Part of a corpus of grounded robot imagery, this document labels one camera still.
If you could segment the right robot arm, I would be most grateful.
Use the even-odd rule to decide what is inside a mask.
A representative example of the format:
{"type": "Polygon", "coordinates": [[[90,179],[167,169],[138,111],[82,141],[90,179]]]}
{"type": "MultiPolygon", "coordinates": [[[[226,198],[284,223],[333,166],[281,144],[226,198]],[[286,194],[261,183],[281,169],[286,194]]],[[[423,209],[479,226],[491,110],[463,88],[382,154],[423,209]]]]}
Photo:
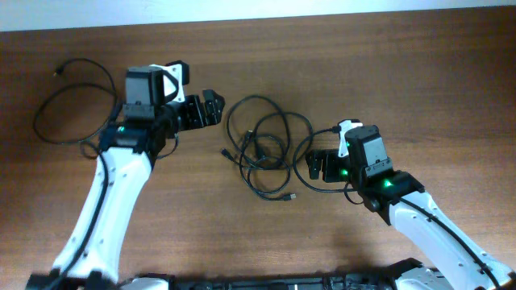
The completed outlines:
{"type": "Polygon", "coordinates": [[[396,289],[513,289],[515,271],[478,246],[438,207],[425,186],[396,170],[377,126],[345,120],[330,131],[336,149],[306,153],[312,180],[343,183],[361,204],[406,236],[433,264],[394,276],[396,289]]]}

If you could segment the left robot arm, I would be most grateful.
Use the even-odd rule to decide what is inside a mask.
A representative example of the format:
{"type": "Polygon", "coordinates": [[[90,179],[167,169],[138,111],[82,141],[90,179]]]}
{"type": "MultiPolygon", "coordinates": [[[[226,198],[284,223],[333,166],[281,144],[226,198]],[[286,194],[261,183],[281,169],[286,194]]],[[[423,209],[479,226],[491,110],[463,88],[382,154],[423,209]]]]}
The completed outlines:
{"type": "Polygon", "coordinates": [[[187,95],[189,66],[131,67],[126,98],[114,107],[92,145],[97,167],[77,224],[47,275],[31,274],[28,289],[111,289],[135,203],[168,140],[181,131],[217,125],[225,100],[212,89],[187,95]]]}

